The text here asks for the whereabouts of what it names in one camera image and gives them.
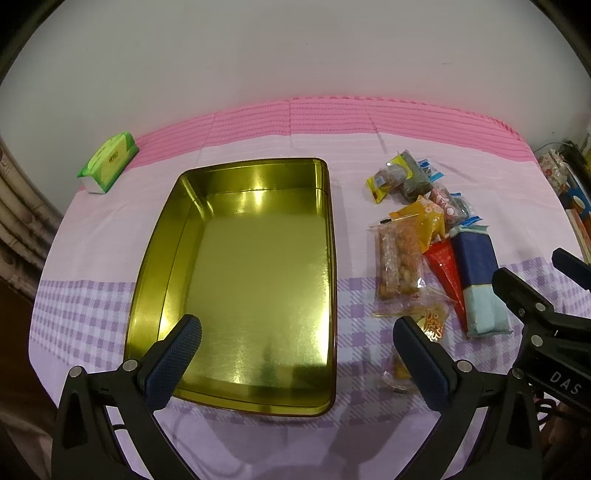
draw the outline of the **packaged snack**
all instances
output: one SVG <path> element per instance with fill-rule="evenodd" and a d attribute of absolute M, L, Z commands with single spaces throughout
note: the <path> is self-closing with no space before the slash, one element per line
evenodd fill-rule
<path fill-rule="evenodd" d="M 429 177 L 431 183 L 443 177 L 443 173 L 441 173 L 438 169 L 431 165 L 431 162 L 429 162 L 427 159 L 421 160 L 418 163 L 418 166 L 421 167 L 423 169 L 423 172 L 427 174 L 427 177 Z"/>
<path fill-rule="evenodd" d="M 402 185 L 404 180 L 412 175 L 402 157 L 398 155 L 386 163 L 386 167 L 376 175 L 368 178 L 365 183 L 374 197 L 374 202 L 381 203 L 388 193 Z"/>
<path fill-rule="evenodd" d="M 402 157 L 412 172 L 412 175 L 402 183 L 400 192 L 408 202 L 416 202 L 418 196 L 425 195 L 431 190 L 431 188 L 433 188 L 433 185 L 431 185 L 429 177 L 427 177 L 426 173 L 423 172 L 423 169 L 418 166 L 408 150 L 402 152 L 400 157 Z"/>
<path fill-rule="evenodd" d="M 560 195 L 569 189 L 569 172 L 562 156 L 554 149 L 538 158 L 544 176 L 556 192 Z"/>
<path fill-rule="evenodd" d="M 433 240 L 440 235 L 445 237 L 444 213 L 441 207 L 419 195 L 416 202 L 390 213 L 390 218 L 397 219 L 407 215 L 417 215 L 417 239 L 421 253 L 425 252 Z"/>
<path fill-rule="evenodd" d="M 380 300 L 418 292 L 422 271 L 416 223 L 417 215 L 413 215 L 374 227 L 378 257 L 376 296 Z"/>
<path fill-rule="evenodd" d="M 466 198 L 461 193 L 450 193 L 449 195 L 452 196 L 456 206 L 462 211 L 462 215 L 466 216 L 466 219 L 460 222 L 459 225 L 470 226 L 473 223 L 480 222 L 482 220 L 482 218 L 476 214 L 474 208 L 472 208 L 472 205 L 468 203 Z"/>
<path fill-rule="evenodd" d="M 446 231 L 468 219 L 468 212 L 456 202 L 444 186 L 436 184 L 425 197 L 441 207 Z"/>
<path fill-rule="evenodd" d="M 447 296 L 455 301 L 454 309 L 462 325 L 462 330 L 466 333 L 466 307 L 452 243 L 449 239 L 444 239 L 431 245 L 424 255 Z"/>
<path fill-rule="evenodd" d="M 438 342 L 443 337 L 444 324 L 451 311 L 449 299 L 443 295 L 441 298 L 444 300 L 434 299 L 434 303 L 411 315 L 432 342 Z M 392 349 L 392 354 L 386 362 L 382 382 L 397 393 L 417 393 L 417 387 L 395 349 Z"/>
<path fill-rule="evenodd" d="M 499 265 L 486 229 L 480 225 L 459 225 L 450 231 L 469 337 L 511 333 L 507 309 L 492 291 L 492 274 Z"/>

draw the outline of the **metal screw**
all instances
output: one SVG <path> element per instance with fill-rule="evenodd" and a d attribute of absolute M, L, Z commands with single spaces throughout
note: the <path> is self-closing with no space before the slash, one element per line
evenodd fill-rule
<path fill-rule="evenodd" d="M 531 343 L 534 344 L 534 346 L 544 345 L 544 341 L 542 340 L 542 337 L 539 335 L 532 335 L 530 340 L 531 340 Z"/>
<path fill-rule="evenodd" d="M 460 360 L 457 363 L 457 367 L 460 372 L 464 373 L 468 373 L 470 370 L 472 370 L 472 364 L 468 360 Z"/>
<path fill-rule="evenodd" d="M 138 361 L 134 360 L 133 358 L 130 358 L 129 360 L 123 362 L 123 370 L 125 370 L 126 372 L 132 372 L 136 368 L 138 368 Z"/>
<path fill-rule="evenodd" d="M 70 375 L 72 378 L 76 378 L 78 375 L 82 373 L 82 367 L 80 365 L 76 365 L 75 367 L 70 368 Z"/>

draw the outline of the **yellow snack wrapper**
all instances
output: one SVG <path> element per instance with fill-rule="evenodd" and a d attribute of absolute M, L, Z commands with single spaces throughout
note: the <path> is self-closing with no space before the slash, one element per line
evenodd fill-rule
<path fill-rule="evenodd" d="M 365 184 L 368 186 L 371 195 L 374 197 L 374 202 L 382 203 L 382 200 L 388 194 L 389 185 L 386 183 L 382 183 L 379 187 L 376 187 L 374 177 L 368 178 L 365 181 Z"/>
<path fill-rule="evenodd" d="M 443 209 L 431 200 L 419 195 L 416 202 L 401 208 L 397 212 L 390 213 L 392 220 L 408 215 L 417 215 L 417 235 L 421 253 L 428 250 L 429 245 L 438 235 L 441 238 L 445 237 Z"/>

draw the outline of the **purple checkered tablecloth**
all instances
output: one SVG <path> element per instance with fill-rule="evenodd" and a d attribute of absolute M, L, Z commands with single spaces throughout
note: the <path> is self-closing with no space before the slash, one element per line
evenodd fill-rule
<path fill-rule="evenodd" d="M 554 304 L 556 311 L 591 316 L 588 293 L 543 258 L 506 265 Z M 116 368 L 122 361 L 134 283 L 42 281 L 30 340 L 69 365 L 89 372 Z M 333 427 L 382 422 L 426 411 L 419 395 L 407 397 L 384 387 L 381 377 L 392 349 L 393 319 L 374 318 L 374 278 L 337 281 L 337 400 L 315 419 L 245 415 L 198 406 L 174 398 L 168 408 L 208 420 L 239 424 Z M 443 346 L 454 359 L 466 358 L 483 371 L 504 373 L 521 340 L 521 324 L 509 314 L 513 335 L 466 340 L 455 313 L 446 323 Z"/>

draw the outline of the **bed sheet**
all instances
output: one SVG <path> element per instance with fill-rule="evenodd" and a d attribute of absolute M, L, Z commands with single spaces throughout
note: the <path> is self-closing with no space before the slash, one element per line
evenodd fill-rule
<path fill-rule="evenodd" d="M 580 255 L 564 210 L 528 145 L 495 119 L 401 100 L 305 98 L 191 119 L 137 144 L 140 153 L 108 194 L 76 194 L 47 258 L 29 352 L 56 403 L 73 365 L 95 372 L 121 363 L 139 266 L 182 172 L 250 158 L 318 157 L 329 167 L 338 277 L 335 406 L 314 419 L 278 419 L 173 398 L 156 417 L 201 478 L 393 478 L 437 421 L 419 396 L 381 385 L 392 319 L 369 314 L 375 251 L 367 227 L 400 204 L 375 205 L 365 179 L 402 150 L 428 158 L 447 188 L 469 199 L 490 226 L 499 265 L 557 310 L 591 314 L 585 292 L 550 263 L 557 247 Z M 454 359 L 507 372 L 521 335 L 512 315 L 511 325 L 511 335 L 468 342 L 453 313 L 443 344 Z M 449 473 L 463 465 L 481 421 L 479 413 Z M 126 433 L 118 436 L 132 466 L 148 476 Z"/>

